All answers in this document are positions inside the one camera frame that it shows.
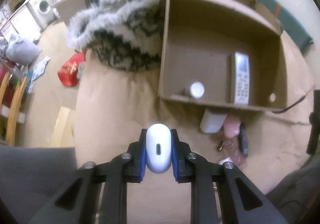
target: black object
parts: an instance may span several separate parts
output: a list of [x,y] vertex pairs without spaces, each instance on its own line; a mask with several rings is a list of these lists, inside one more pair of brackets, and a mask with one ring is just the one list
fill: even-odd
[[[100,184],[105,182],[100,224],[127,223],[127,183],[140,183],[145,172],[146,133],[111,162],[85,163],[32,218],[29,224],[88,224],[95,222]],[[191,183],[191,224],[217,224],[216,182],[223,223],[287,223],[257,187],[231,162],[218,165],[192,153],[171,130],[172,167],[178,183]]]
[[320,135],[320,90],[313,91],[313,112],[310,114],[311,124],[310,139],[307,147],[307,154],[316,153]]
[[240,124],[240,132],[238,135],[238,141],[239,141],[239,149],[241,150],[244,157],[247,158],[249,155],[249,144],[248,144],[247,131],[245,129],[244,123]]

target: red bag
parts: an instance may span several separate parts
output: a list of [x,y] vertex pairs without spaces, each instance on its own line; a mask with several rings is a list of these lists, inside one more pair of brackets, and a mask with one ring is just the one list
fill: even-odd
[[77,78],[79,64],[85,61],[85,54],[80,52],[73,55],[58,71],[58,77],[62,84],[73,87],[79,82]]

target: floor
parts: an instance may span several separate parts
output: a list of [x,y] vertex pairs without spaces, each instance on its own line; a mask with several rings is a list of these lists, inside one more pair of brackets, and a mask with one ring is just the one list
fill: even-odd
[[75,53],[67,47],[66,31],[63,22],[54,22],[41,35],[38,46],[42,52],[37,62],[45,57],[51,60],[22,107],[26,122],[17,127],[16,146],[49,147],[60,108],[76,108],[78,86],[66,87],[57,76],[61,66]]

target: wooden chair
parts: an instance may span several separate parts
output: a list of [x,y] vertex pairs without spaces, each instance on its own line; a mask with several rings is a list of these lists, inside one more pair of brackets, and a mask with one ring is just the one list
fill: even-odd
[[[10,79],[10,73],[7,72],[1,82],[0,85],[0,108],[2,107],[2,100],[4,97],[4,92],[5,89],[8,86],[9,79]],[[7,120],[7,132],[5,135],[5,142],[9,146],[14,146],[14,140],[15,140],[15,133],[16,133],[16,125],[17,125],[17,120],[19,116],[19,109],[21,107],[21,99],[24,93],[24,90],[27,85],[28,78],[24,77],[22,82],[17,83],[17,87],[14,91],[14,95],[12,98],[11,106],[9,109],[9,115],[8,115],[8,120]]]

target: fur blanket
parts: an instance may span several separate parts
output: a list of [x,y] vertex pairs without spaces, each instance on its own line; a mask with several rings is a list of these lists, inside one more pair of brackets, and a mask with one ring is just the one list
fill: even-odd
[[100,0],[70,21],[69,41],[100,62],[126,71],[160,64],[165,0]]

